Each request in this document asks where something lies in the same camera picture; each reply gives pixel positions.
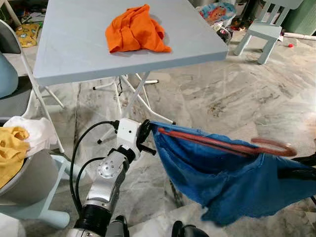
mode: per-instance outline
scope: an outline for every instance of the marble floor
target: marble floor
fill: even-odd
[[[230,52],[222,62],[210,62],[152,72],[149,79],[159,83],[146,85],[153,109],[179,125],[200,128],[210,133],[250,141],[263,136],[290,142],[298,156],[315,152],[316,137],[316,42],[300,39],[278,41],[265,65],[258,65],[264,40],[254,38],[240,57],[232,54],[244,33],[235,32]],[[37,48],[25,49],[34,65]],[[23,66],[13,56],[9,60],[24,74]],[[100,79],[81,83],[54,85],[50,88],[66,109],[45,97],[53,123],[66,154],[71,156],[74,142],[92,124],[117,119],[119,110],[114,91],[92,87],[106,83]],[[131,96],[123,83],[120,101],[125,107]],[[129,117],[142,122],[157,120],[136,102]],[[106,125],[93,130],[82,141],[76,163],[105,156],[115,144],[111,137],[105,143],[96,141],[107,130]],[[154,147],[152,138],[148,144]],[[97,162],[87,167],[87,177],[80,185],[85,197],[94,178]],[[167,175],[158,156],[144,155],[133,163],[120,189],[116,214],[124,214],[131,226],[131,236],[171,236],[171,225],[177,219],[195,224],[211,237],[314,237],[316,206],[310,199],[288,206],[274,216],[260,219],[241,218],[224,228],[201,222],[200,206],[183,197],[185,205],[177,208]],[[61,182],[51,209],[70,213],[71,228],[77,219],[67,180]],[[56,230],[37,221],[18,221],[0,216],[1,230],[10,237],[59,237],[66,230]]]

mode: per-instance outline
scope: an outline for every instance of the yellow cloth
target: yellow cloth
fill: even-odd
[[[15,33],[23,48],[36,45],[39,29],[39,24],[23,24],[16,29]]]
[[[29,137],[22,127],[0,127],[0,188],[12,179],[23,165]]]

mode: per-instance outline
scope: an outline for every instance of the laundry basket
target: laundry basket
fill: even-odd
[[[25,159],[21,170],[0,189],[0,205],[27,206],[46,198],[56,183],[58,167],[47,150]]]

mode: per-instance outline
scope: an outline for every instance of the white cloth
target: white cloth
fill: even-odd
[[[26,153],[28,157],[43,149],[49,149],[51,144],[57,143],[54,127],[46,118],[37,120],[14,116],[10,118],[3,126],[20,126],[27,130],[30,136],[24,141],[30,144],[30,149]]]

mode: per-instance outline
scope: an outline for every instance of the orange shirt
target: orange shirt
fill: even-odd
[[[110,53],[149,49],[171,52],[164,45],[164,29],[149,16],[149,5],[129,8],[116,17],[105,31]]]

